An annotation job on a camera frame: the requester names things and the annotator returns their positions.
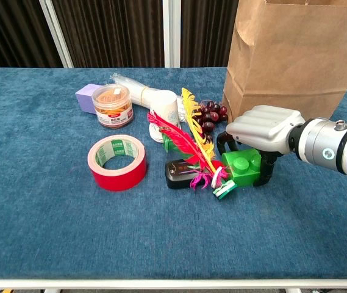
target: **yellow feather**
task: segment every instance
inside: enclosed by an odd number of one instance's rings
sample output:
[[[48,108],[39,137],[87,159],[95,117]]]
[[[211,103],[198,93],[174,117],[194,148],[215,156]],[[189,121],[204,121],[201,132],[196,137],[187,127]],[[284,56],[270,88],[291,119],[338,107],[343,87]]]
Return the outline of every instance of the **yellow feather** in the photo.
[[[185,119],[191,129],[193,137],[195,138],[195,142],[198,144],[200,150],[202,151],[202,154],[206,159],[209,167],[213,172],[215,172],[215,168],[211,163],[211,160],[215,157],[214,144],[212,142],[206,142],[206,138],[202,138],[202,127],[192,118],[192,116],[201,115],[199,112],[195,112],[196,110],[200,109],[201,106],[198,104],[198,102],[195,101],[195,96],[189,90],[181,88],[181,95],[183,97]]]

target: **jar lid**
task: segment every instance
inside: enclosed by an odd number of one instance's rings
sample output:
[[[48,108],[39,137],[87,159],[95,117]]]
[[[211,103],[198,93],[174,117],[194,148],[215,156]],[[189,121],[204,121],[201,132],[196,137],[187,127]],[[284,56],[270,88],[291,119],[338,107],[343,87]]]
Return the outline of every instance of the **jar lid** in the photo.
[[[107,84],[92,93],[93,104],[102,108],[119,108],[130,100],[130,91],[119,84]]]

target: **green block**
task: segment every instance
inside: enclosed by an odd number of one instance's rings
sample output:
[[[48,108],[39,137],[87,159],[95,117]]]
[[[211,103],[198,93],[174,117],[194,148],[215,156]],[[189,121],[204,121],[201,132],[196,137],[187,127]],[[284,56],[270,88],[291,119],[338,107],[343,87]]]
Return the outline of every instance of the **green block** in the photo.
[[[222,163],[230,168],[229,179],[237,186],[253,185],[260,176],[261,155],[254,148],[223,153],[221,157]]]

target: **red feather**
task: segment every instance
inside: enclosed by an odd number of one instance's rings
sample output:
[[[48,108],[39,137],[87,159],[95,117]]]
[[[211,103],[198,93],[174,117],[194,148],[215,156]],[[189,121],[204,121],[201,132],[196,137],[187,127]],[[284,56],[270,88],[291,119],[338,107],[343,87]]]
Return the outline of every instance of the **red feather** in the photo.
[[[166,134],[182,153],[192,154],[192,157],[186,159],[188,163],[196,164],[199,162],[202,170],[206,168],[211,174],[213,173],[209,169],[209,165],[204,159],[202,151],[199,149],[198,145],[194,143],[188,133],[165,121],[156,113],[148,113],[148,120],[150,123],[156,124],[160,128],[160,131]]]

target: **white table frame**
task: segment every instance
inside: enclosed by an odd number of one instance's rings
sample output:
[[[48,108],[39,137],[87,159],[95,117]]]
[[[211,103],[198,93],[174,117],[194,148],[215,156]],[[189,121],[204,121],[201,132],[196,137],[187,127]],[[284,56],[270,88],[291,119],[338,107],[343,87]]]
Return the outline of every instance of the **white table frame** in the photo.
[[[345,288],[347,279],[269,280],[0,280],[0,289],[280,289]]]

